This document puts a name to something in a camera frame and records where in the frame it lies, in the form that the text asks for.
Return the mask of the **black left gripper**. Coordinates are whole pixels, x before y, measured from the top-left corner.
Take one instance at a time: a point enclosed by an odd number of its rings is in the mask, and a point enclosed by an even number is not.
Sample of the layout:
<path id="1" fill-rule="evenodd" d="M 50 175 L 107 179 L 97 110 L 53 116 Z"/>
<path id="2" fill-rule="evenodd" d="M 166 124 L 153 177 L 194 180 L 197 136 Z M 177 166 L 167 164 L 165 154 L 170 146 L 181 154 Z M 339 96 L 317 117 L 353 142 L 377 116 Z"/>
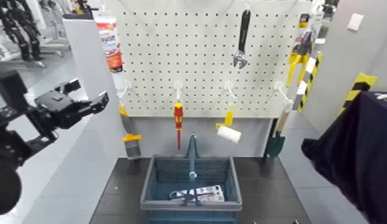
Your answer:
<path id="1" fill-rule="evenodd" d="M 77 101 L 66 95 L 81 88 L 78 78 L 58 84 L 51 90 L 37 97 L 34 102 L 49 114 L 49 123 L 60 129 L 69 129 L 79 122 L 82 114 L 102 112 L 109 103 L 107 91 L 89 101 Z"/>

